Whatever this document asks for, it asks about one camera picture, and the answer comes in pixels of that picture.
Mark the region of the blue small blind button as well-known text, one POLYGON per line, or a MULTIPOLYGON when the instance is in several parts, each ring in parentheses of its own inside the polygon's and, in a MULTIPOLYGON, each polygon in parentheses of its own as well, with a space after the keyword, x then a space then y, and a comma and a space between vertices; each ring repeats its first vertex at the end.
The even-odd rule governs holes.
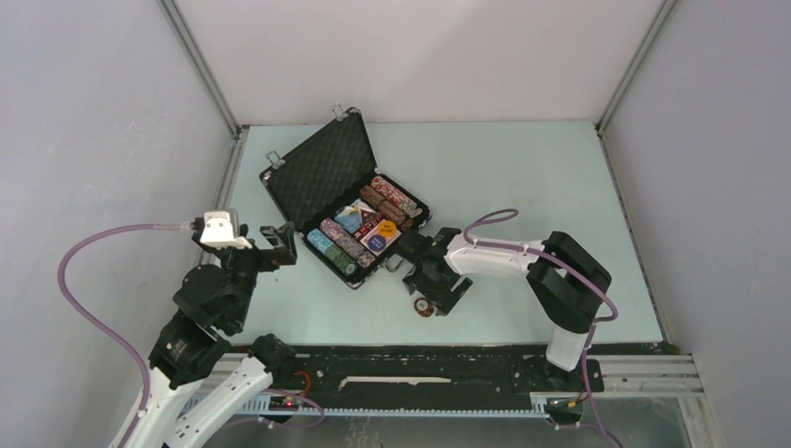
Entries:
POLYGON ((366 246, 371 252, 376 254, 381 253, 389 244, 390 239, 385 239, 378 233, 374 233, 366 239, 366 246))

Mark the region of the orange big blind button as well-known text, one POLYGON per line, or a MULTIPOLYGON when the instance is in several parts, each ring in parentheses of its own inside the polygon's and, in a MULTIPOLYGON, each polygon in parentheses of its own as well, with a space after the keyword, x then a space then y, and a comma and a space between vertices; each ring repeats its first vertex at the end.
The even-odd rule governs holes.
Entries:
POLYGON ((397 225, 390 220, 383 220, 377 227, 377 233, 385 239, 394 238, 399 234, 397 225))

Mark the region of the all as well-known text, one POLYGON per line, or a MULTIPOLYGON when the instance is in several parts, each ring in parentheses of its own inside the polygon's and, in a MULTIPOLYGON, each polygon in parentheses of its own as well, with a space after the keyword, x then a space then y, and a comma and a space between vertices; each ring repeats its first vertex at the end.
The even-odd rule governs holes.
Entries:
POLYGON ((359 215, 361 225, 372 222, 373 220, 376 220, 378 217, 380 217, 377 211, 371 211, 367 209, 361 209, 357 212, 357 214, 359 215))

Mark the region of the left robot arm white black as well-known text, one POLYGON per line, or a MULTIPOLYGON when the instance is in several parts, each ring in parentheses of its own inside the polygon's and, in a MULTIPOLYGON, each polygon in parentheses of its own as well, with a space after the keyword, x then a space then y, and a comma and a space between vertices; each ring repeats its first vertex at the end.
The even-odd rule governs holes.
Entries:
POLYGON ((143 407, 130 411, 114 447, 201 447, 252 397, 294 379, 295 350, 266 334, 197 407, 182 411, 230 352, 228 338, 243 330, 258 276, 297 261, 291 221, 261 227, 270 243, 266 249, 257 247, 230 213, 207 213, 192 222, 191 230, 193 242, 218 262, 192 268, 173 295, 177 311, 148 356, 143 407))

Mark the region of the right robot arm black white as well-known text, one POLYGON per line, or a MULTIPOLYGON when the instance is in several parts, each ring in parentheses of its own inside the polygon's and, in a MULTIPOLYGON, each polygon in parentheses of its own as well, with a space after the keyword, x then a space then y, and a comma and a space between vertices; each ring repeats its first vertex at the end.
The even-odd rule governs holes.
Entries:
POLYGON ((512 242, 443 228, 429 237, 408 231, 395 252, 412 268, 403 283, 447 315, 473 285, 473 276, 525 281, 553 324, 542 375, 565 390, 580 376, 579 361, 612 277, 570 235, 555 231, 543 241, 512 242))

